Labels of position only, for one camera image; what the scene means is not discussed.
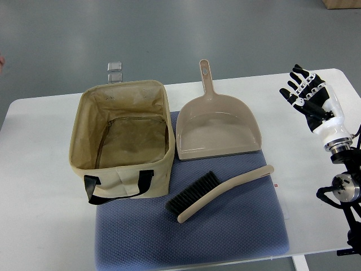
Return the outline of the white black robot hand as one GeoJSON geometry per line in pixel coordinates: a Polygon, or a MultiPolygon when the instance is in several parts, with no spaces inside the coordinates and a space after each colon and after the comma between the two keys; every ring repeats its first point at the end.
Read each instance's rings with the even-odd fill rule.
{"type": "Polygon", "coordinates": [[[281,88],[280,94],[306,118],[311,132],[317,134],[324,147],[332,142],[352,144],[351,134],[344,126],[344,113],[333,91],[320,76],[296,64],[289,74],[290,90],[281,88]]]}

